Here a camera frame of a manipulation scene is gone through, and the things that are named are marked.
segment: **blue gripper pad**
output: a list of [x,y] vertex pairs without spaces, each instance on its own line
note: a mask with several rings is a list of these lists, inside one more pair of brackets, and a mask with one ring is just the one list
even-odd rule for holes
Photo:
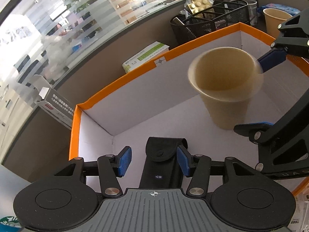
[[126,171],[131,163],[131,160],[132,160],[132,148],[129,147],[128,150],[119,159],[118,177],[123,177],[126,174]]
[[189,176],[190,175],[189,161],[180,147],[177,147],[177,161],[178,164],[180,165],[183,175]]

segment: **cardboard box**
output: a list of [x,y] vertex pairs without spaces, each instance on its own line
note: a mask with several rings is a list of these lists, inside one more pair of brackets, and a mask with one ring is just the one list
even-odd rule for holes
[[[130,146],[132,162],[126,175],[118,179],[123,191],[139,186],[150,136],[186,138],[191,154],[218,161],[234,156],[254,168],[257,145],[212,122],[198,92],[189,84],[188,67],[196,56],[217,47],[243,49],[259,58],[271,49],[273,40],[239,23],[176,47],[122,76],[76,107],[70,159],[81,156],[85,161],[96,161]],[[261,91],[249,104],[245,122],[277,122],[309,88],[306,74],[309,63],[291,56],[267,71]],[[90,178],[87,185],[100,191],[99,180]],[[184,192],[189,181],[183,180]],[[221,176],[212,176],[208,191],[221,184]]]
[[31,83],[39,91],[36,104],[71,130],[75,105],[52,89],[51,85],[41,75],[34,75]]
[[123,69],[128,73],[135,68],[141,66],[142,64],[148,62],[152,58],[156,58],[159,55],[168,51],[169,46],[154,42],[153,44],[147,46],[145,49],[134,55],[132,58],[127,60],[122,64]]

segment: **mesh pen holder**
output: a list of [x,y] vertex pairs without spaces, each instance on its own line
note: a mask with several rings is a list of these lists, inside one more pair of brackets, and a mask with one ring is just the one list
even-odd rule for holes
[[177,25],[174,18],[170,23],[179,45],[235,23],[250,25],[248,3],[243,0],[215,1],[212,7],[183,20],[184,25]]

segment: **open small carton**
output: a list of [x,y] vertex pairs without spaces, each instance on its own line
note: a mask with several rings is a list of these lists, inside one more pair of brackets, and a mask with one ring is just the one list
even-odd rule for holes
[[[81,156],[85,161],[96,161],[130,146],[132,162],[126,175],[118,179],[123,190],[139,186],[150,136],[186,138],[191,154],[219,161],[233,156],[254,168],[257,145],[212,122],[189,84],[187,71],[192,60],[207,50],[236,47],[258,59],[273,41],[264,32],[238,23],[148,61],[76,106],[70,159]],[[309,88],[308,75],[309,63],[295,56],[267,71],[262,89],[251,100],[246,123],[277,122]],[[293,190],[301,179],[287,181],[286,187]],[[188,183],[189,179],[184,179],[184,191]],[[88,177],[87,184],[100,192],[98,179]],[[221,184],[222,177],[212,176],[209,191]]]

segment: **metal screw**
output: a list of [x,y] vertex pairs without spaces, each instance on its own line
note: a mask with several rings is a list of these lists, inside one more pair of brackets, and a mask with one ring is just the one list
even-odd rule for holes
[[255,170],[261,172],[263,170],[263,167],[264,167],[263,163],[258,163],[255,166]]
[[119,194],[120,190],[118,188],[115,188],[115,187],[109,187],[109,188],[105,189],[104,192],[108,195],[116,195],[116,194]]
[[254,139],[257,140],[261,137],[261,132],[256,132],[254,135]]
[[204,193],[204,190],[200,187],[193,187],[189,190],[189,193],[192,195],[201,195]]

